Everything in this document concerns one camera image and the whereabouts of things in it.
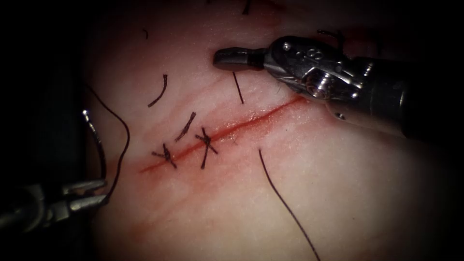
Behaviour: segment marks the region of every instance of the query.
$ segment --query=surgical suture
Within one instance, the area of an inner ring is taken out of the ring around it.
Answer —
[[[175,169],[177,169],[177,165],[171,159],[171,153],[169,152],[168,148],[166,148],[166,144],[163,143],[163,150],[164,154],[156,153],[154,151],[151,152],[153,156],[158,156],[160,158],[164,158],[167,162],[169,162]]]
[[[158,102],[159,99],[161,99],[161,97],[163,96],[163,93],[164,91],[166,90],[166,86],[168,85],[168,75],[167,74],[163,74],[163,79],[164,79],[164,87],[163,87],[163,90],[161,91],[161,94],[152,102],[150,102],[150,104],[148,105],[148,107],[150,108],[151,106],[155,105],[156,102]]]
[[[240,91],[240,87],[237,82],[237,76],[235,76],[235,72],[232,72],[232,74],[233,74],[233,79],[235,80],[235,85],[237,85],[237,90],[238,90],[238,95],[240,96],[240,101],[243,104],[242,92]]]
[[[204,157],[203,157],[203,163],[202,163],[202,170],[204,170],[204,165],[206,163],[206,156],[208,155],[208,149],[211,149],[214,153],[218,153],[218,151],[216,151],[216,149],[213,148],[213,146],[211,146],[211,138],[206,135],[206,132],[204,131],[204,128],[202,127],[202,132],[203,132],[203,137],[199,136],[199,135],[195,135],[195,138],[201,140],[204,142],[204,144],[206,145],[206,149],[204,151]]]
[[[182,129],[182,131],[180,132],[179,136],[175,139],[175,142],[178,142],[182,137],[184,137],[185,134],[187,134],[190,128],[190,124],[192,123],[196,115],[197,114],[195,112],[192,112],[192,114],[190,115],[190,119],[188,120],[187,124]]]

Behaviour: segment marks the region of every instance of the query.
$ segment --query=red incision line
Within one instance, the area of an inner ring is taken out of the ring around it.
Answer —
[[[184,137],[185,134],[187,134],[189,128],[190,128],[190,124],[192,123],[193,119],[195,118],[197,114],[195,112],[192,112],[192,114],[190,115],[190,119],[188,120],[187,124],[185,125],[184,129],[182,130],[182,132],[179,134],[179,136],[175,139],[175,142],[178,142],[182,137]]]
[[[281,106],[275,108],[274,110],[270,111],[269,113],[267,113],[267,114],[265,114],[263,116],[260,116],[258,118],[255,118],[255,119],[247,121],[247,122],[237,124],[233,128],[225,129],[225,130],[222,130],[222,131],[216,133],[215,135],[210,137],[211,142],[214,142],[214,141],[219,140],[219,139],[224,138],[224,137],[228,137],[230,135],[230,133],[235,132],[235,131],[237,131],[237,130],[239,130],[241,128],[246,128],[246,127],[251,126],[251,125],[260,124],[263,121],[268,120],[269,117],[272,114],[274,114],[274,113],[276,113],[276,112],[278,112],[278,111],[280,111],[280,110],[282,110],[282,109],[284,109],[284,108],[286,108],[286,107],[288,107],[288,106],[290,106],[292,104],[295,104],[297,102],[306,102],[306,101],[307,100],[305,98],[303,98],[303,97],[297,97],[296,99],[290,101],[289,103],[281,105]],[[204,144],[204,143],[197,143],[196,145],[194,145],[194,146],[192,146],[190,148],[186,148],[183,151],[175,154],[173,156],[173,158],[175,158],[177,160],[181,159],[181,158],[187,156],[188,154],[192,153],[193,151],[199,149],[202,146],[202,144]],[[148,167],[142,169],[141,171],[139,171],[139,173],[152,171],[153,169],[155,169],[155,168],[157,168],[157,167],[159,167],[159,166],[161,166],[163,164],[165,164],[165,162],[160,162],[160,163],[157,163],[157,164],[153,164],[151,166],[148,166]]]
[[[150,108],[151,106],[155,105],[155,103],[161,99],[161,97],[163,96],[163,93],[164,91],[166,90],[166,86],[168,85],[168,75],[167,74],[163,74],[163,79],[164,79],[164,87],[163,87],[163,91],[161,91],[161,94],[158,96],[158,98],[156,98],[154,101],[152,101],[148,107]]]

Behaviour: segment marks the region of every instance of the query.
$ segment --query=pink skin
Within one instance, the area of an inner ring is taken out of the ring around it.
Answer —
[[[267,181],[261,149],[273,183],[322,260],[421,257],[424,235],[436,229],[430,224],[441,189],[434,175],[440,166],[427,146],[339,122],[324,105],[300,98],[265,71],[237,73],[241,104],[232,73],[212,65],[220,48],[267,47],[284,35],[335,44],[316,29],[342,29],[349,55],[375,57],[375,41],[362,28],[387,28],[388,16],[372,24],[372,15],[355,9],[342,15],[342,7],[315,12],[307,3],[257,0],[243,16],[244,3],[115,9],[89,35],[85,78],[131,132],[118,186],[95,222],[101,256],[315,260]],[[336,20],[327,15],[336,12]],[[398,53],[392,46],[387,42],[383,58]],[[148,108],[164,73],[167,89]],[[91,96],[88,107],[113,178],[125,131]],[[192,111],[197,116],[176,143]],[[219,152],[208,151],[204,170],[205,146],[194,137],[202,136],[201,127]],[[163,143],[177,169],[151,155],[163,153]]]

